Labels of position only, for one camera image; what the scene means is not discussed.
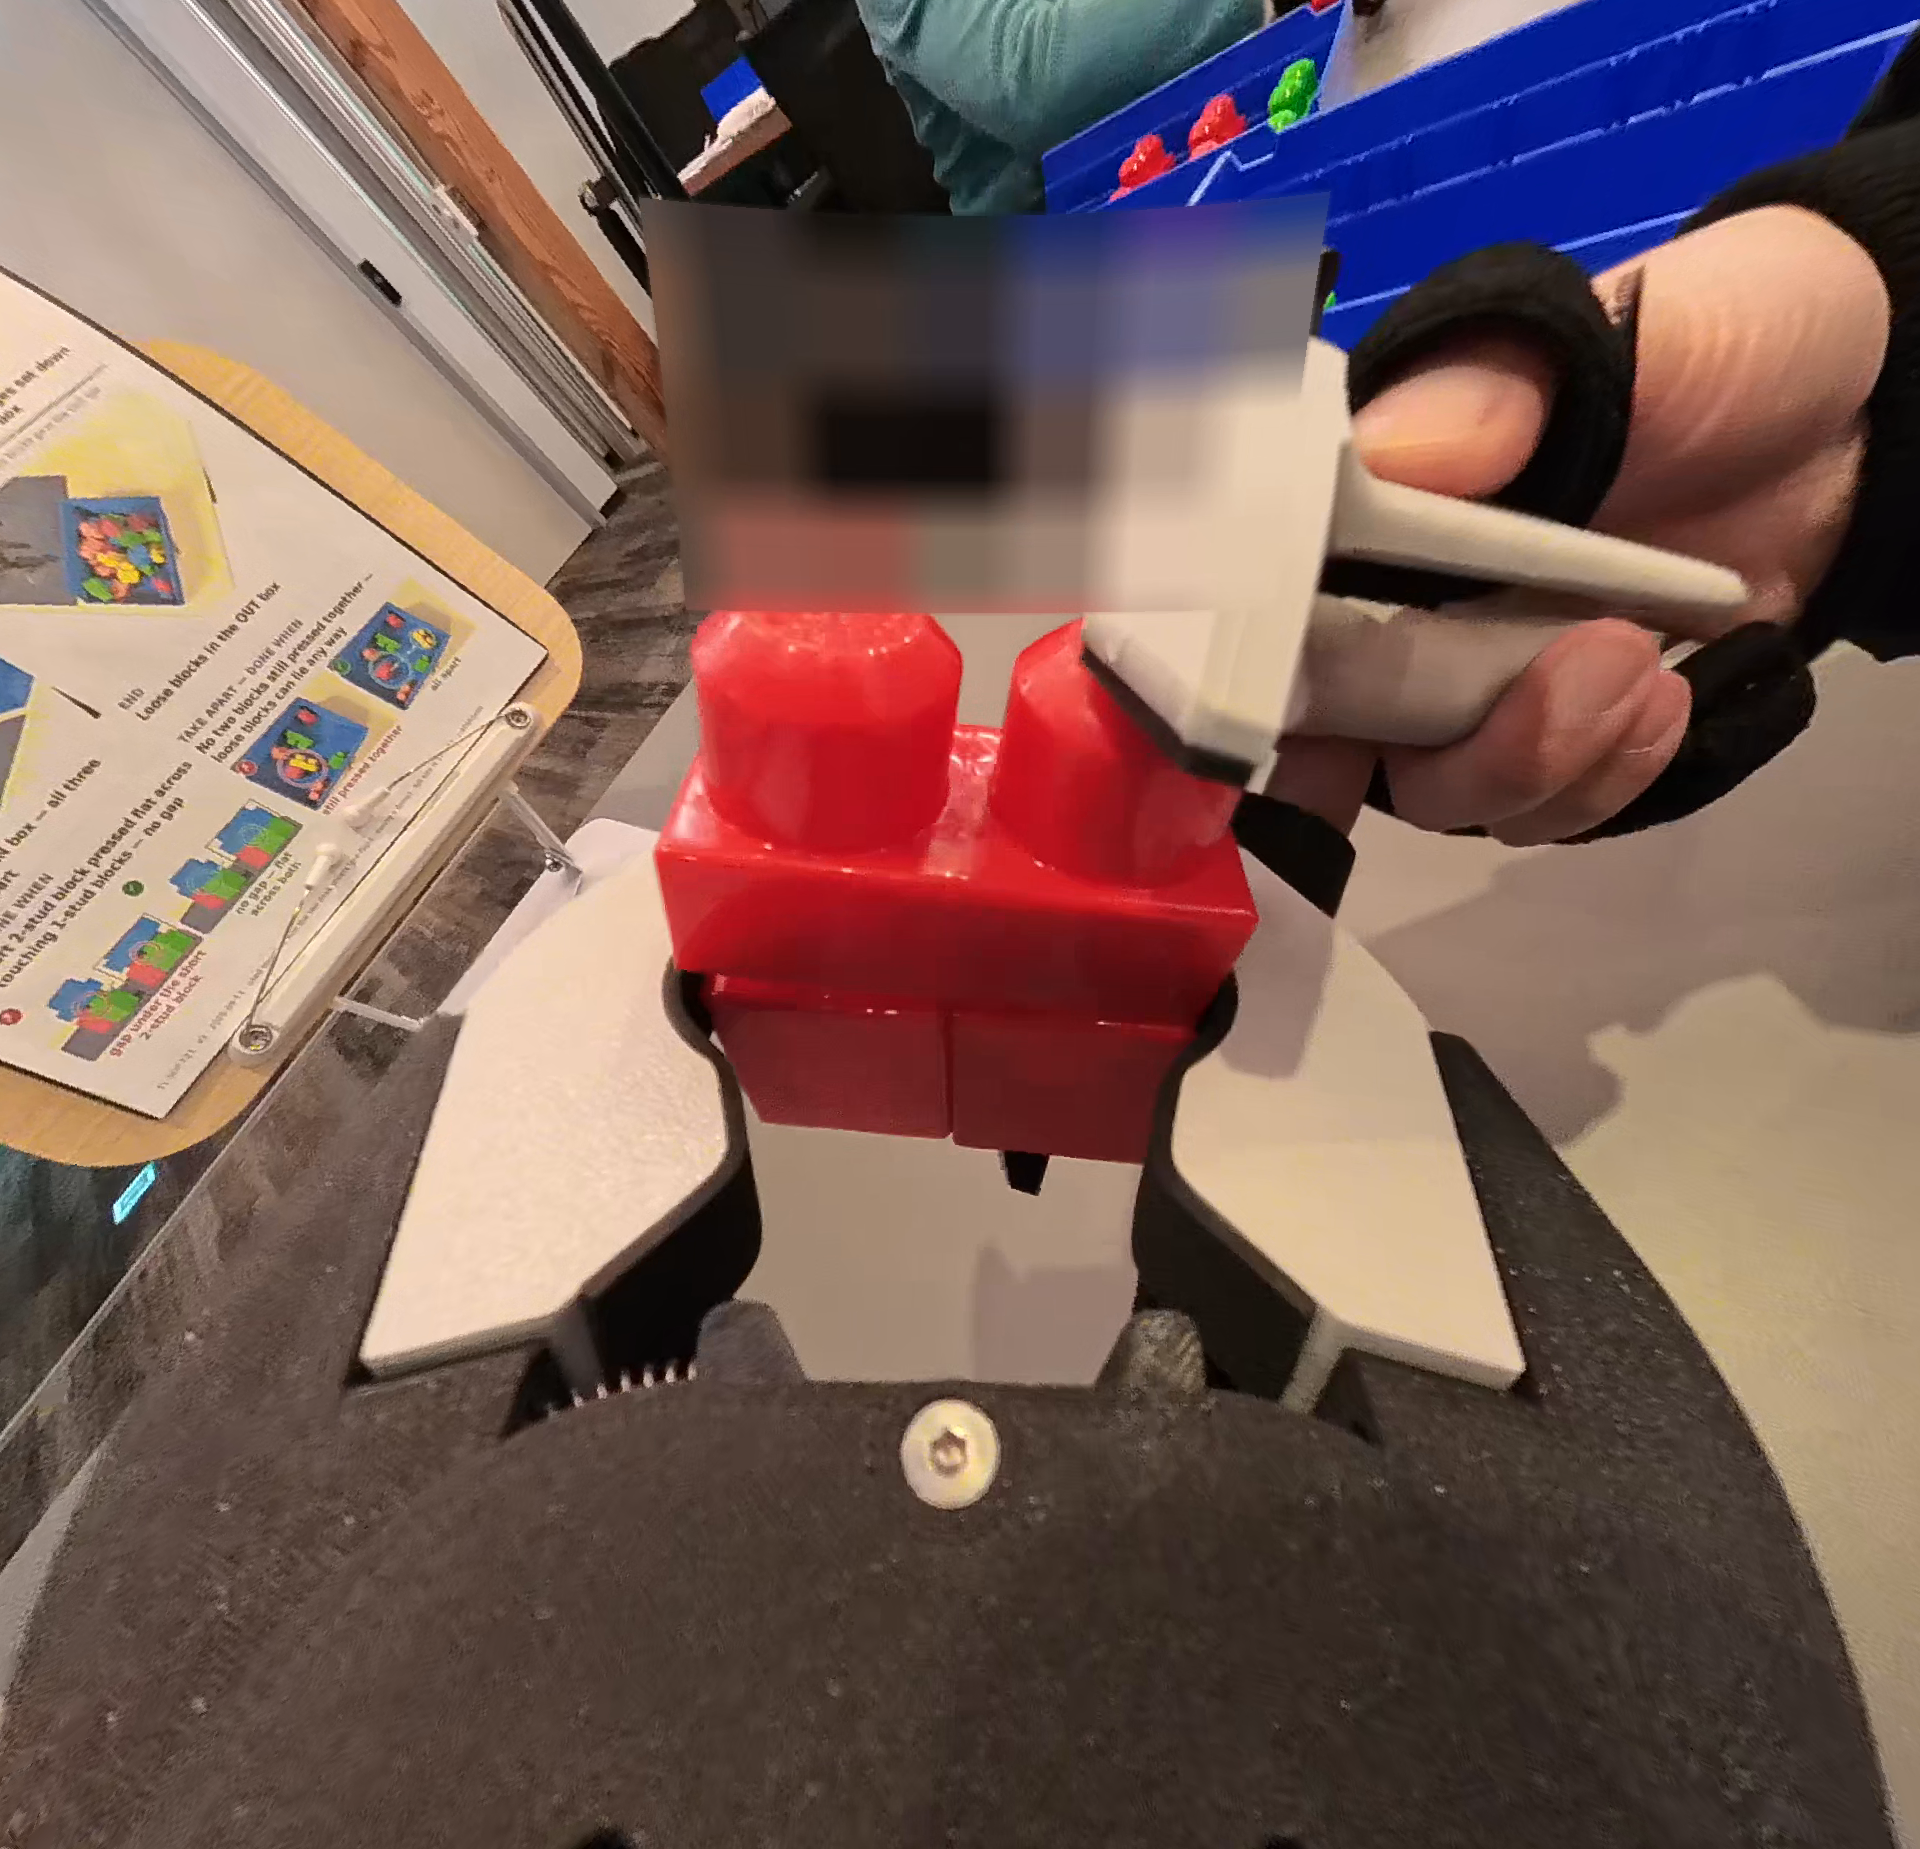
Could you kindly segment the person's right hand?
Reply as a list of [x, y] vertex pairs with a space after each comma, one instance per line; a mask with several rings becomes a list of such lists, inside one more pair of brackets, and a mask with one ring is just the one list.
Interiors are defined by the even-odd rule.
[[[1705, 645], [1798, 618], [1835, 557], [1863, 462], [1863, 400], [1890, 304], [1833, 225], [1762, 205], [1590, 280], [1604, 332], [1631, 365], [1620, 465], [1594, 527], [1728, 568], [1743, 610], [1685, 623]], [[1383, 481], [1467, 502], [1513, 489], [1582, 364], [1539, 320], [1496, 304], [1428, 331], [1353, 405], [1353, 441]], [[1505, 848], [1580, 843], [1642, 808], [1680, 763], [1696, 697], [1661, 636], [1580, 623], [1525, 667], [1497, 706], [1443, 749], [1333, 749], [1330, 817], [1362, 795], [1414, 828]]]

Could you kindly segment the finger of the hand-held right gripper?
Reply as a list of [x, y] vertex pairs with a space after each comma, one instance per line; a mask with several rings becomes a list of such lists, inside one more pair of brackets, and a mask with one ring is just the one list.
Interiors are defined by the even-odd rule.
[[1351, 461], [1348, 361], [1241, 361], [1119, 422], [1091, 518], [1081, 660], [1188, 775], [1251, 782], [1290, 692]]

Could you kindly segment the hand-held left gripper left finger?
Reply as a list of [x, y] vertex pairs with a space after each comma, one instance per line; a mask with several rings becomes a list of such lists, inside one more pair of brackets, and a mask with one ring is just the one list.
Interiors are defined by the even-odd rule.
[[640, 1381], [751, 1273], [743, 1090], [664, 908], [563, 908], [457, 1024], [362, 1373], [534, 1348], [563, 1385]]

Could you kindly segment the wooden post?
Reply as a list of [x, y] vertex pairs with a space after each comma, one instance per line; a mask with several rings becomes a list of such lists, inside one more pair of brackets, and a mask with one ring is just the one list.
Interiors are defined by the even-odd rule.
[[499, 0], [293, 0], [559, 342], [670, 456], [652, 304], [579, 204], [599, 173]]

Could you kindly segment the blue storage bin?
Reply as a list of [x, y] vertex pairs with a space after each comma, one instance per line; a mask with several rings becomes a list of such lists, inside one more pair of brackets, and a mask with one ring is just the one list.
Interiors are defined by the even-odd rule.
[[1848, 132], [1918, 0], [1585, 0], [1326, 114], [1309, 189], [1340, 254], [1325, 332], [1467, 251], [1600, 271], [1716, 193]]
[[1261, 144], [1272, 135], [1271, 97], [1283, 74], [1309, 59], [1316, 83], [1325, 83], [1334, 40], [1345, 33], [1348, 18], [1351, 0], [1294, 8], [1075, 132], [1043, 158], [1046, 209], [1068, 213], [1112, 201], [1121, 165], [1148, 135], [1161, 142], [1167, 158], [1184, 163], [1194, 123], [1221, 94], [1234, 104], [1244, 119], [1244, 135], [1234, 144]]

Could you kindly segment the instruction sheet board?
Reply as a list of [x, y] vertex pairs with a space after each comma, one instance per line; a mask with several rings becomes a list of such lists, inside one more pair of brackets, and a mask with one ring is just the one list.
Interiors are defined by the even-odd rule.
[[243, 365], [3, 274], [3, 1146], [144, 1164], [291, 1062], [228, 1043], [335, 816], [582, 645], [548, 587]]

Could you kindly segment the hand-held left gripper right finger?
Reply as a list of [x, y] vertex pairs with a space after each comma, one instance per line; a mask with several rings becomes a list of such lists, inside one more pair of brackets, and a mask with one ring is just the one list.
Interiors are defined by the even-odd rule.
[[1343, 1356], [1481, 1390], [1521, 1339], [1420, 1008], [1294, 891], [1167, 1078], [1135, 1199], [1139, 1288], [1255, 1398], [1318, 1398]]

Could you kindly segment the black office chair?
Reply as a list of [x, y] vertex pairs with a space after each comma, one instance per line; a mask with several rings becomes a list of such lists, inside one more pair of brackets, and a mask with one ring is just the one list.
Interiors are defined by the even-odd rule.
[[698, 0], [659, 37], [602, 58], [565, 0], [499, 0], [595, 165], [587, 212], [636, 201], [945, 213], [949, 194], [852, 0], [790, 0], [743, 31]]

